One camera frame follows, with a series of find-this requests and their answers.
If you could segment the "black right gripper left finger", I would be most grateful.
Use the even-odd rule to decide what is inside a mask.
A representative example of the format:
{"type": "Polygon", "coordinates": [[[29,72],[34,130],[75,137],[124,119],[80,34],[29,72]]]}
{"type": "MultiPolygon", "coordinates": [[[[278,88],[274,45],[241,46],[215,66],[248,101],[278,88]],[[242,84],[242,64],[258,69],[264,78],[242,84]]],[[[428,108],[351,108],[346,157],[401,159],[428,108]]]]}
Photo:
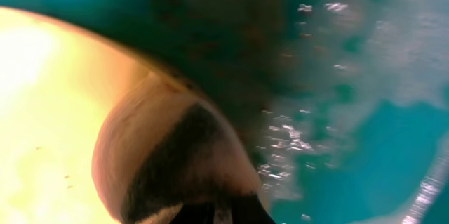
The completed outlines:
{"type": "Polygon", "coordinates": [[[213,224],[214,215],[212,203],[185,204],[170,224],[213,224]]]}

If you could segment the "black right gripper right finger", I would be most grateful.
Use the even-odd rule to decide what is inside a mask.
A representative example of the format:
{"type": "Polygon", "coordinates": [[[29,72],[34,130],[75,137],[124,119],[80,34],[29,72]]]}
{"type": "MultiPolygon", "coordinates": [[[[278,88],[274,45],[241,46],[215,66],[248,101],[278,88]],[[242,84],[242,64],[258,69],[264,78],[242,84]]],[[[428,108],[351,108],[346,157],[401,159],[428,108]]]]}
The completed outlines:
{"type": "Polygon", "coordinates": [[[276,224],[257,195],[232,198],[233,224],[276,224]]]}

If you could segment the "green and yellow sponge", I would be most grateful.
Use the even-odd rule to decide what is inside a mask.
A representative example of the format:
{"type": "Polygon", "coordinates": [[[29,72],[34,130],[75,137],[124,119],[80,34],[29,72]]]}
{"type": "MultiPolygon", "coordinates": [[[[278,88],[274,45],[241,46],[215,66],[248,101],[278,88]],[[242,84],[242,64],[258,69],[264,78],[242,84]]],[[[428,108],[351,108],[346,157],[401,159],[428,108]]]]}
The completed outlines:
{"type": "Polygon", "coordinates": [[[92,175],[120,223],[170,223],[185,204],[203,203],[214,205],[214,223],[232,223],[233,197],[260,200],[260,178],[229,122],[153,74],[105,119],[92,175]]]}

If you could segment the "yellow plate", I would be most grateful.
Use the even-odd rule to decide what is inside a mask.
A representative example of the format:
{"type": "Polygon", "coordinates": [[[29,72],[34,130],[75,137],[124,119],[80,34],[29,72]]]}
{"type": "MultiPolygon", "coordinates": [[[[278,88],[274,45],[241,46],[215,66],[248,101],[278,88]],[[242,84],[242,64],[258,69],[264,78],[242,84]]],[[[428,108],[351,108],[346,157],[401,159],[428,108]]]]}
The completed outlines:
{"type": "Polygon", "coordinates": [[[86,29],[1,8],[1,224],[111,223],[92,181],[95,141],[149,72],[173,73],[86,29]]]}

